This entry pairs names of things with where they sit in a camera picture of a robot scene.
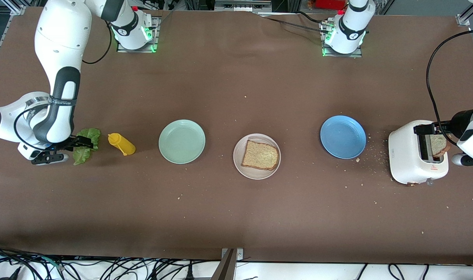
bread slice on plate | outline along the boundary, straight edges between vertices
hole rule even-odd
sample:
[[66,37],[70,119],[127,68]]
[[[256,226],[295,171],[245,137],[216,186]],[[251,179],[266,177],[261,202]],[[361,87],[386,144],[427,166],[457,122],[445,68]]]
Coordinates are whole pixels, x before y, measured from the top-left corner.
[[278,165],[279,153],[272,145],[247,141],[242,166],[258,170],[273,170]]
[[432,156],[437,158],[451,149],[451,143],[443,135],[430,135],[430,147],[432,148]]

table surface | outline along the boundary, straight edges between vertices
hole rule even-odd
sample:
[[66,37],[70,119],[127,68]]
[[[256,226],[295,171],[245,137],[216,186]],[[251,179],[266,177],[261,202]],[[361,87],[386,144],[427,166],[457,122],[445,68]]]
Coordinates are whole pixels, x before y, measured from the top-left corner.
[[[0,106],[49,90],[33,48],[40,11],[11,23],[0,50]],[[391,180],[386,142],[409,121],[434,119],[429,56],[466,29],[452,17],[414,16],[375,16],[369,28],[363,58],[322,57],[313,31],[249,12],[175,11],[158,53],[111,51],[83,65],[76,131],[101,129],[100,150],[78,166],[32,166],[17,144],[0,140],[0,246],[198,259],[243,247],[260,261],[473,263],[473,167],[450,165],[434,186],[407,187]],[[95,18],[85,60],[100,57],[108,37]],[[439,51],[431,84],[442,119],[473,108],[471,37]],[[359,163],[319,142],[321,124],[339,114],[368,134]],[[207,138],[185,165],[158,150],[160,132],[176,119],[197,122]],[[107,143],[114,132],[136,145],[133,156]],[[249,180],[233,165],[235,144],[250,133],[281,149],[268,179]]]

